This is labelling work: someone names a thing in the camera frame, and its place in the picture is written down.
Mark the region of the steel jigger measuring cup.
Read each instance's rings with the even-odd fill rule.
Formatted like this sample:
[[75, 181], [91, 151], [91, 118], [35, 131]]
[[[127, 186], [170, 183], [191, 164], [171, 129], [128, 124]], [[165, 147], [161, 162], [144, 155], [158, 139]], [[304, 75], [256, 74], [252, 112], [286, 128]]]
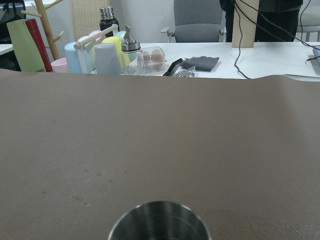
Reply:
[[134, 207], [114, 224], [109, 240], [211, 240], [203, 220], [189, 207], [166, 200]]

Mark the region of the small steel round tin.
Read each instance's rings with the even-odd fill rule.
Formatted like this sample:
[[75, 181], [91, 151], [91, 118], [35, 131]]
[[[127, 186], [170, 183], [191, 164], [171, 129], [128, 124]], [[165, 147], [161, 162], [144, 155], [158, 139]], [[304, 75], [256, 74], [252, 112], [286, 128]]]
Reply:
[[181, 70], [176, 74], [178, 78], [193, 78], [195, 77], [195, 73], [189, 70]]

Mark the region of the egg carton clear plastic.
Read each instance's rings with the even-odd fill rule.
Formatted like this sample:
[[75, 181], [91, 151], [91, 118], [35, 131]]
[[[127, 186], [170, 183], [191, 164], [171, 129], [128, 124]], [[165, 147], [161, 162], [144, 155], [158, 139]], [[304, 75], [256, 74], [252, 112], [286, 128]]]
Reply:
[[144, 47], [141, 50], [146, 74], [160, 72], [165, 69], [166, 56], [160, 46]]

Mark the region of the glass oil dispenser bottle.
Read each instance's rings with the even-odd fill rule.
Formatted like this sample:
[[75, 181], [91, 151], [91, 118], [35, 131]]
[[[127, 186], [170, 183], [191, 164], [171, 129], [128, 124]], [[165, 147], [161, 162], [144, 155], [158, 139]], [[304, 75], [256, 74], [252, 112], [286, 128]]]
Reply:
[[127, 25], [121, 44], [121, 57], [123, 72], [125, 75], [142, 76], [145, 75], [144, 55], [141, 45], [132, 38], [131, 28]]

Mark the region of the grey folded cloth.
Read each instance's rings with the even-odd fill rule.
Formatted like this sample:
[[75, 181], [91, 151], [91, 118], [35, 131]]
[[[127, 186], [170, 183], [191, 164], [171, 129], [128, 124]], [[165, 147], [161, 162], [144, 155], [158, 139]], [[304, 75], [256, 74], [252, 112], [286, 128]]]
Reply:
[[182, 65], [187, 69], [195, 67], [196, 71], [211, 72], [219, 61], [219, 57], [192, 57], [183, 60]]

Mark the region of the light blue cup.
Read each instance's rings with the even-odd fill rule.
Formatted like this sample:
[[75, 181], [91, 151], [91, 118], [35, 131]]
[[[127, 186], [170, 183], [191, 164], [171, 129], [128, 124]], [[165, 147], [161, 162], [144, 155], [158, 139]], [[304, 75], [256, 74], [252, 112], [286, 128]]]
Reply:
[[[78, 50], [74, 48], [75, 44], [76, 42], [73, 41], [66, 44], [64, 47], [68, 72], [82, 74], [83, 71], [81, 68], [81, 63], [79, 61]], [[81, 62], [86, 66], [86, 69], [87, 69], [86, 73], [90, 73], [90, 70], [92, 69], [92, 65], [88, 56], [88, 52], [85, 47], [83, 48], [83, 51], [80, 52], [80, 56], [81, 56]]]

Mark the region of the grey office chair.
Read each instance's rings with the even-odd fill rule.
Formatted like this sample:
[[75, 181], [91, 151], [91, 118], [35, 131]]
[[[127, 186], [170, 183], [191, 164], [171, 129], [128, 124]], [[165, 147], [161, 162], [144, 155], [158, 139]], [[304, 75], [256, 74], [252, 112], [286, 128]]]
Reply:
[[223, 10], [218, 0], [174, 0], [174, 30], [164, 27], [168, 42], [217, 43], [226, 33], [222, 27]]

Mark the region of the black thermos bottle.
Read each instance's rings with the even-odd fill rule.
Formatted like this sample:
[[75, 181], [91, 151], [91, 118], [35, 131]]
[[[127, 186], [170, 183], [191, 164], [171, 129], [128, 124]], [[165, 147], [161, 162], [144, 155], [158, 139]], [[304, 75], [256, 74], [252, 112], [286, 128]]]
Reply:
[[112, 6], [100, 8], [99, 12], [100, 12], [99, 27], [101, 31], [111, 27], [113, 24], [116, 24], [119, 26], [119, 22], [114, 15], [114, 10]]

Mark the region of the wooden board upright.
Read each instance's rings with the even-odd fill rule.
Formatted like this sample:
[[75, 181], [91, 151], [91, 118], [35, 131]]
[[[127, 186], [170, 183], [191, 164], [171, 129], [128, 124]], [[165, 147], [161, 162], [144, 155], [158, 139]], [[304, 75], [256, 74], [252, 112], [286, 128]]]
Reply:
[[252, 48], [255, 42], [259, 0], [236, 0], [232, 30], [233, 48]]

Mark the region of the green paper bag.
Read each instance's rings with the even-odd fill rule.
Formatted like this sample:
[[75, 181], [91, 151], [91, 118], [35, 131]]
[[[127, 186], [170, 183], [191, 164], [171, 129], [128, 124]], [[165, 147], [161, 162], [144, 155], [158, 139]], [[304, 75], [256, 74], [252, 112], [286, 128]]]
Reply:
[[22, 72], [43, 72], [45, 65], [24, 19], [8, 22], [7, 28]]

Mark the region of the person in black clothes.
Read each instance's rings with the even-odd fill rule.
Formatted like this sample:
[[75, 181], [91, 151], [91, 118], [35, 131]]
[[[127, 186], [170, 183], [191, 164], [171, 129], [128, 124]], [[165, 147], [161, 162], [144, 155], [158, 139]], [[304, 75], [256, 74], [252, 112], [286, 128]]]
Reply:
[[293, 42], [302, 0], [260, 0], [255, 42]]

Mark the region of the red bottle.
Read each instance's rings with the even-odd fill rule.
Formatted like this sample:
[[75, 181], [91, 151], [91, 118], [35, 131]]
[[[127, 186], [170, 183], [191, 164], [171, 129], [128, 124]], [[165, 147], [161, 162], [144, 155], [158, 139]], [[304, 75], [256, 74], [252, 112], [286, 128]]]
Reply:
[[51, 62], [45, 47], [45, 44], [43, 42], [43, 38], [41, 36], [37, 21], [33, 18], [33, 19], [27, 19], [25, 21], [25, 24], [29, 30], [30, 35], [33, 38], [33, 41], [35, 43], [35, 45], [37, 46], [37, 49], [39, 51], [39, 54], [41, 56], [41, 59], [43, 61], [45, 70], [47, 72], [52, 72], [52, 66], [51, 66]]

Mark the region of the wooden mug tree stand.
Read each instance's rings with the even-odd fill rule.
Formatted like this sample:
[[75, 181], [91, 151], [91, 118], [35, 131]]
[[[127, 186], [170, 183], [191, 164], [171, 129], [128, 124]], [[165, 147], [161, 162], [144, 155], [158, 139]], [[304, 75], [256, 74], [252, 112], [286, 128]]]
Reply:
[[46, 40], [47, 40], [47, 45], [45, 47], [47, 49], [50, 49], [51, 55], [54, 60], [57, 60], [60, 58], [59, 52], [56, 46], [56, 42], [62, 38], [62, 36], [64, 35], [64, 31], [62, 31], [57, 37], [53, 36], [46, 11], [52, 8], [53, 6], [61, 3], [62, 1], [63, 0], [54, 0], [50, 4], [44, 5], [42, 0], [35, 0], [34, 3], [32, 3], [31, 5], [35, 8], [37, 13], [26, 11], [26, 10], [20, 11], [22, 14], [40, 18], [40, 21], [46, 36]]

